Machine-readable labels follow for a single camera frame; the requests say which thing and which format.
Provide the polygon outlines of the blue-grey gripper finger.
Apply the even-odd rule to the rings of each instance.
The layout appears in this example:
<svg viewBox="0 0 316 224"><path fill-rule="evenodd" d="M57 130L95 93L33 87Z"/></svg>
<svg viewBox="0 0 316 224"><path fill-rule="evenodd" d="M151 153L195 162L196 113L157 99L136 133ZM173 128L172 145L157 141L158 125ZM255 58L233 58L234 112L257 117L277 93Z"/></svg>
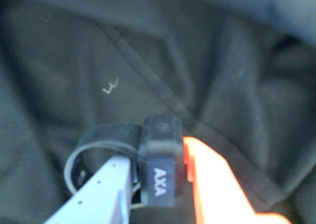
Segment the blue-grey gripper finger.
<svg viewBox="0 0 316 224"><path fill-rule="evenodd" d="M112 156L46 224L127 224L131 208L131 161Z"/></svg>

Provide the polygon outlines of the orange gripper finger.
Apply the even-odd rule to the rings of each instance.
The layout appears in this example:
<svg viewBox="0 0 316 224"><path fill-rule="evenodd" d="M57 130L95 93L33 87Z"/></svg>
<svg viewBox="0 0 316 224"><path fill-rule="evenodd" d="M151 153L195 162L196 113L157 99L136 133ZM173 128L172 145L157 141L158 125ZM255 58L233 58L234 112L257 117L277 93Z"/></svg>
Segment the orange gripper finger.
<svg viewBox="0 0 316 224"><path fill-rule="evenodd" d="M192 183L197 224L288 224L277 213L254 210L228 162L194 137L183 138L187 180Z"/></svg>

